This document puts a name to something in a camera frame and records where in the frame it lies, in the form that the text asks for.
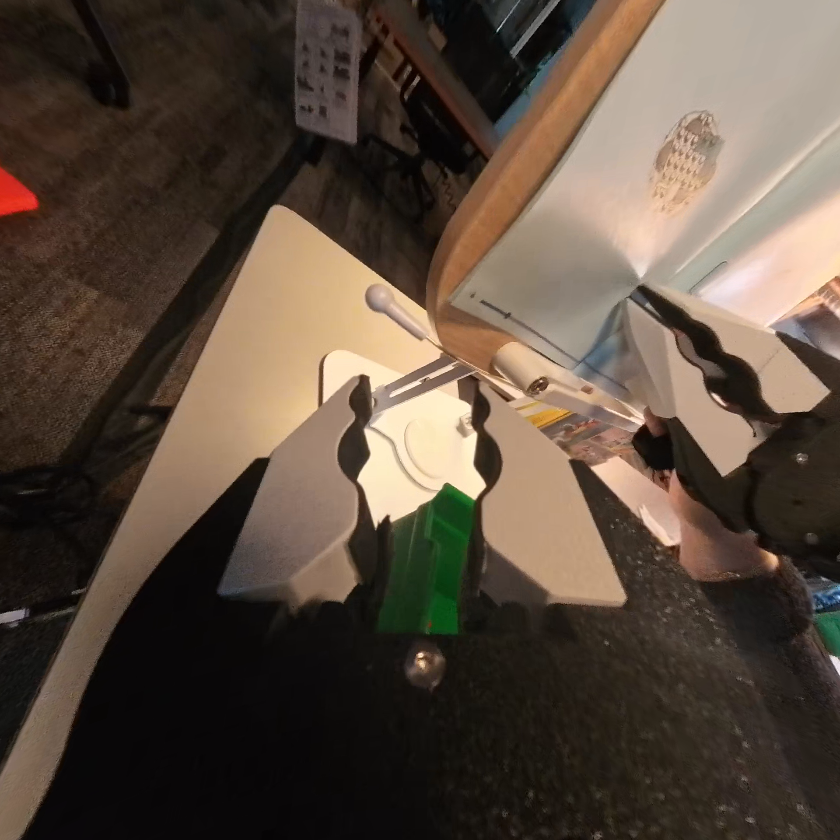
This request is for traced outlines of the white picture sheet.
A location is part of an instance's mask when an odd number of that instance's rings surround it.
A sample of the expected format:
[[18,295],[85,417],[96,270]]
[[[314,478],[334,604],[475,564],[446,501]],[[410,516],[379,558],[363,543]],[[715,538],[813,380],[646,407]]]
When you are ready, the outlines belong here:
[[356,145],[361,48],[362,23],[353,9],[297,2],[293,80],[300,130]]

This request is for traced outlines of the green plastic bin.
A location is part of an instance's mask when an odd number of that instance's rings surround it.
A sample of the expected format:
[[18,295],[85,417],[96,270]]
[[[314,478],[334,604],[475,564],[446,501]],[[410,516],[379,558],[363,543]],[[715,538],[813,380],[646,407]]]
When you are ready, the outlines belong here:
[[379,634],[456,636],[476,503],[450,484],[392,525]]

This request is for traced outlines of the person's right forearm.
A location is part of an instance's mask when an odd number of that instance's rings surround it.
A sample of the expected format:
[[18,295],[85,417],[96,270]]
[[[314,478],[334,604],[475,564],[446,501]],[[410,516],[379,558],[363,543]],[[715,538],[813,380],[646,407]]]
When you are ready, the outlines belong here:
[[787,644],[812,628],[812,595],[790,560],[778,558],[773,569],[751,583],[758,599],[762,635],[775,644]]

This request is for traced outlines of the round metal mesh page holder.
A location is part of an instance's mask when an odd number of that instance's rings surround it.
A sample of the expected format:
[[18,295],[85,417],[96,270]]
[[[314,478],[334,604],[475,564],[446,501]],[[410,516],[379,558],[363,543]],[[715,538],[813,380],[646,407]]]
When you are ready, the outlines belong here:
[[710,111],[689,112],[681,118],[654,159],[650,193],[655,208],[676,214],[697,199],[716,174],[724,144]]

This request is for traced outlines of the yellow lego box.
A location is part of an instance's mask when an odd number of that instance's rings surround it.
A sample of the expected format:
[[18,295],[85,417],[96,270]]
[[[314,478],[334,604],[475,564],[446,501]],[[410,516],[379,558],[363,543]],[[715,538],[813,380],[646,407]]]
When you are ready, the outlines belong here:
[[511,406],[567,456],[589,467],[621,459],[639,472],[648,470],[633,446],[632,432],[528,398]]

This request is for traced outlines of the light blue instruction booklet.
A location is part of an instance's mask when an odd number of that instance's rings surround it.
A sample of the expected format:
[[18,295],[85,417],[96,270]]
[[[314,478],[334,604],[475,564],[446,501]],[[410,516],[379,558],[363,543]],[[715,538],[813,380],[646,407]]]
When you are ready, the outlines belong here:
[[[701,110],[716,174],[660,213],[655,157]],[[428,307],[486,371],[517,340],[606,373],[641,283],[782,319],[838,277],[838,2],[598,2],[453,222]]]

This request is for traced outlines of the person's right hand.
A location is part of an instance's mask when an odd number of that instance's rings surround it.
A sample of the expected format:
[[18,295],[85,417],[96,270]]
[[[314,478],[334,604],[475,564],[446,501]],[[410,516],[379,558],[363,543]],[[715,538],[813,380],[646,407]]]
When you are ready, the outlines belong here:
[[673,471],[654,470],[655,485],[668,493],[679,521],[679,564],[695,581],[730,583],[774,574],[780,558],[762,548],[746,533],[735,533],[694,500]]

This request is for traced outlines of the orange floor object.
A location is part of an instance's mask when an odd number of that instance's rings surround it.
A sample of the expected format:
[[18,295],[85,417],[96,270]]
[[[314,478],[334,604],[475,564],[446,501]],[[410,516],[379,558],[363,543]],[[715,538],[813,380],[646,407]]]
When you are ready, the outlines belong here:
[[39,209],[37,195],[30,191],[21,181],[4,168],[0,170],[1,217],[26,214]]

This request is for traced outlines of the wooden side table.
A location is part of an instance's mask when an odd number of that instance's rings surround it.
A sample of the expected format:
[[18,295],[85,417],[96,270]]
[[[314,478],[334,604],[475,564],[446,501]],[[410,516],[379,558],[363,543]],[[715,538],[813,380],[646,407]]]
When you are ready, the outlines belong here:
[[435,46],[415,9],[404,1],[375,1],[371,10],[408,64],[444,104],[472,145],[490,159],[499,145],[494,124]]

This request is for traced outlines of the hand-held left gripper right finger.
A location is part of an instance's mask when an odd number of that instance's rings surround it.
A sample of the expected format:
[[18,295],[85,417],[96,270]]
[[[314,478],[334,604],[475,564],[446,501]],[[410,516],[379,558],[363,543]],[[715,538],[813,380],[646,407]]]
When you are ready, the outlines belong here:
[[627,594],[567,454],[487,385],[472,424],[485,488],[471,585],[499,605],[623,607]]

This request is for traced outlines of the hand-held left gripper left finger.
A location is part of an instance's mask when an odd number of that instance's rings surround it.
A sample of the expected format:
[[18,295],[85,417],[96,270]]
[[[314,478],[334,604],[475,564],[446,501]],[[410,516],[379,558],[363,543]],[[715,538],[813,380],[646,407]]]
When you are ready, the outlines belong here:
[[271,453],[217,586],[223,598],[343,602],[375,577],[375,524],[359,482],[371,386],[355,375]]

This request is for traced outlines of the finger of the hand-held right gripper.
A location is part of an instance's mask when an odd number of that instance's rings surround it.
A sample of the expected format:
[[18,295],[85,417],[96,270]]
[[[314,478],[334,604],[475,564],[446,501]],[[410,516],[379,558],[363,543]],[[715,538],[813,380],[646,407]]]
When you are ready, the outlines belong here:
[[667,443],[656,444],[656,454],[668,452],[681,478],[757,478],[765,473],[774,421],[726,410],[700,371],[679,355],[675,338],[643,298],[626,301],[623,326],[639,388],[651,412],[664,422]]
[[758,421],[832,406],[832,359],[782,332],[699,297],[642,284],[645,300],[722,406]]

